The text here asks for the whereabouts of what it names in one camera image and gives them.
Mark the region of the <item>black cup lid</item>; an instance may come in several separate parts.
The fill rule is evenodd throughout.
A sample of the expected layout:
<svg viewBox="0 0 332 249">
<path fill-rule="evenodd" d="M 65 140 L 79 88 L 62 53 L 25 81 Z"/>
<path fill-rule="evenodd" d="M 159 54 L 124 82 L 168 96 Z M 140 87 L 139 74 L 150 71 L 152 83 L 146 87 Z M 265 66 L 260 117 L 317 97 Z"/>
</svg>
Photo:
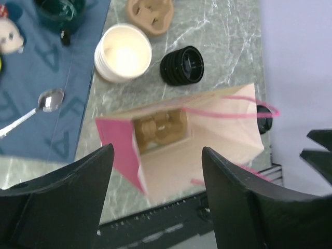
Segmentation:
<svg viewBox="0 0 332 249">
<path fill-rule="evenodd" d="M 263 105 L 257 105 L 257 113 L 272 114 L 272 112 Z M 259 117 L 257 118 L 257 125 L 260 135 L 263 135 L 270 131 L 272 128 L 273 118 L 272 117 Z"/>
</svg>

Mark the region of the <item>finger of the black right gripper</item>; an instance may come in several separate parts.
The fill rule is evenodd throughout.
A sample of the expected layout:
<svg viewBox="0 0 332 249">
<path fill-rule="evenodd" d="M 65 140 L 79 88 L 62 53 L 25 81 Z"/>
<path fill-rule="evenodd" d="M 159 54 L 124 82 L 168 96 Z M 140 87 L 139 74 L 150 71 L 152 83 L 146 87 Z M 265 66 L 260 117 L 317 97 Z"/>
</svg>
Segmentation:
<svg viewBox="0 0 332 249">
<path fill-rule="evenodd" d="M 332 184 L 332 158 L 331 152 L 319 150 L 303 150 L 300 157 L 319 172 Z"/>
<path fill-rule="evenodd" d="M 332 149 L 332 129 L 315 129 L 311 130 L 307 137 L 314 142 L 326 148 L 329 152 Z"/>
</svg>

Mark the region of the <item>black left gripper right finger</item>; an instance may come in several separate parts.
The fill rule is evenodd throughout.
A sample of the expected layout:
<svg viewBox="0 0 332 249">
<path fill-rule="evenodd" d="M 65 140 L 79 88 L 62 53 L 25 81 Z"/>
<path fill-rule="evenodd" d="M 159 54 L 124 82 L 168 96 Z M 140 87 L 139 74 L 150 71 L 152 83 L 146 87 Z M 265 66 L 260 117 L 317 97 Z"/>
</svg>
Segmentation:
<svg viewBox="0 0 332 249">
<path fill-rule="evenodd" d="M 202 166 L 218 248 L 331 248 L 331 196 L 276 185 L 209 147 Z"/>
</svg>

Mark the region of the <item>cream cakes paper bag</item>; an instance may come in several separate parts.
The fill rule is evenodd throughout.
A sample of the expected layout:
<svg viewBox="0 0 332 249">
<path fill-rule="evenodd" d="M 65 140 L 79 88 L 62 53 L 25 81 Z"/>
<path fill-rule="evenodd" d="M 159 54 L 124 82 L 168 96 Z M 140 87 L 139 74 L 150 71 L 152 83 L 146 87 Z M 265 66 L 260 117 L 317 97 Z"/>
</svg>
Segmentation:
<svg viewBox="0 0 332 249">
<path fill-rule="evenodd" d="M 123 110 L 95 120 L 102 144 L 112 144 L 114 167 L 151 202 L 203 184 L 201 153 L 211 147 L 236 165 L 264 146 L 259 118 L 279 111 L 255 97 L 253 84 L 200 92 Z"/>
</svg>

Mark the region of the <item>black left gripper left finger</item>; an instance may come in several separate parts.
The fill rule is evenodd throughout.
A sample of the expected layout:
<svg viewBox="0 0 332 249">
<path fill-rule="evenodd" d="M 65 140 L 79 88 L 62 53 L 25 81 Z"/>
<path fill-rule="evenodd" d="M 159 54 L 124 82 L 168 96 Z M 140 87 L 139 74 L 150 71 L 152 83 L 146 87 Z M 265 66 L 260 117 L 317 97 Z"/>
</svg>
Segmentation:
<svg viewBox="0 0 332 249">
<path fill-rule="evenodd" d="M 113 161 L 108 144 L 1 190 L 1 248 L 93 248 Z"/>
</svg>

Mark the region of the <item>brown pulp cup carrier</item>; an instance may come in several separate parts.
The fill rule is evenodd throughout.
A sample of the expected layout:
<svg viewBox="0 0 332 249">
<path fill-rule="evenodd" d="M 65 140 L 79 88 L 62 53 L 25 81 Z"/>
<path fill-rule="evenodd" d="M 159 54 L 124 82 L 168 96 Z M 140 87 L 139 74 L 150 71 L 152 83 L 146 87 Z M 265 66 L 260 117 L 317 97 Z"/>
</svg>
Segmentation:
<svg viewBox="0 0 332 249">
<path fill-rule="evenodd" d="M 140 153 L 149 150 L 150 144 L 164 146 L 180 141 L 188 130 L 186 112 L 179 108 L 134 119 L 133 125 Z"/>
<path fill-rule="evenodd" d="M 157 37 L 167 32 L 174 15 L 173 1 L 130 0 L 126 3 L 128 21 L 146 35 Z"/>
</svg>

